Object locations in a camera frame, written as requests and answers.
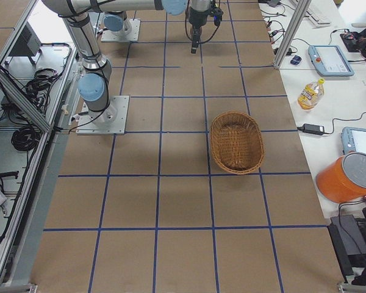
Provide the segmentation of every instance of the plastic bottle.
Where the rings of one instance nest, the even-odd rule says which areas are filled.
[[[301,108],[310,110],[317,105],[324,95],[324,82],[325,80],[320,78],[317,82],[314,81],[305,86],[305,89],[298,97],[298,104]]]

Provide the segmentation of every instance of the brown oval basket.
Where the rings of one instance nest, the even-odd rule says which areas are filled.
[[[214,118],[210,142],[214,161],[229,173],[248,174],[263,162],[262,134],[256,121],[245,113],[225,112]]]

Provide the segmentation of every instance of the orange bucket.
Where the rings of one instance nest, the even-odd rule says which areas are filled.
[[[344,203],[366,194],[366,154],[348,153],[316,176],[317,187],[329,200]]]

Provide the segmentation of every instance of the white keyboard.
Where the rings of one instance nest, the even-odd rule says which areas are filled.
[[[290,0],[293,4],[297,6],[298,0]],[[331,20],[326,17],[313,3],[311,3],[306,12],[309,20],[313,23],[314,26],[330,26]]]

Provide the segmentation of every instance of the white mounting plate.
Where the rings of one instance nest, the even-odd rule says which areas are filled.
[[[132,25],[132,31],[130,34],[120,36],[114,35],[111,31],[104,31],[102,35],[102,43],[128,43],[137,42],[138,35],[140,34],[141,20],[129,20]]]
[[[77,134],[124,134],[124,130],[126,127],[126,119],[127,119],[127,110],[129,108],[129,96],[113,96],[111,97],[111,102],[118,110],[117,117],[113,122],[104,123],[102,125],[96,125],[94,123],[90,123],[84,126],[80,126],[77,128]],[[84,103],[82,111],[88,111],[87,105]],[[91,121],[89,115],[84,115],[80,117],[79,125],[86,124]]]

